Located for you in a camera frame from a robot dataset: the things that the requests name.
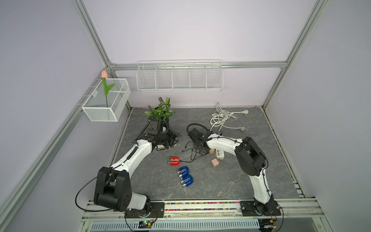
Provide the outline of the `red electric shaver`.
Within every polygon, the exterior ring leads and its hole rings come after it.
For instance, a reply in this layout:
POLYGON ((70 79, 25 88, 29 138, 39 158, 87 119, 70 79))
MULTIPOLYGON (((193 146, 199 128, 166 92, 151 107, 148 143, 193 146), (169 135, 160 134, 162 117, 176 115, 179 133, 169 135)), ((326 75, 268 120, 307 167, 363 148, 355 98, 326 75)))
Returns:
POLYGON ((180 159, 178 157, 169 157, 168 164, 171 166, 178 166, 180 164, 180 159))

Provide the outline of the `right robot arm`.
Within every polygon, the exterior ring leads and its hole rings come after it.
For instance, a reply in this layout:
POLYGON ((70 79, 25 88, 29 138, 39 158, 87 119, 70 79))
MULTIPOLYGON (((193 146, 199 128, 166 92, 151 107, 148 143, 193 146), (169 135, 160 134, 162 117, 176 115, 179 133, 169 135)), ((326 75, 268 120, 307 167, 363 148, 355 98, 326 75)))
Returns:
POLYGON ((203 148, 215 149, 236 156, 239 166, 251 181, 253 201, 242 202, 244 216, 280 216, 282 209, 274 199, 266 178, 269 162, 257 143, 251 137, 234 139, 219 135, 199 123, 186 127, 188 137, 203 148))

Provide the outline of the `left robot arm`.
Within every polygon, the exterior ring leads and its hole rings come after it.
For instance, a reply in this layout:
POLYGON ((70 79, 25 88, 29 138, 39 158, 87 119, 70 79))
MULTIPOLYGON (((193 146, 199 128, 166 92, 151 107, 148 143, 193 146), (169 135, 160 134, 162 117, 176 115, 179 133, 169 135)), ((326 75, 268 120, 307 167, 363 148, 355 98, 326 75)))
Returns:
POLYGON ((150 197, 132 191, 131 176, 135 169, 158 146, 174 147, 181 135, 172 130, 167 119, 149 119, 145 128, 133 141, 133 147, 110 167, 102 167, 96 177, 93 202, 104 211, 133 211, 141 216, 151 215, 150 197))

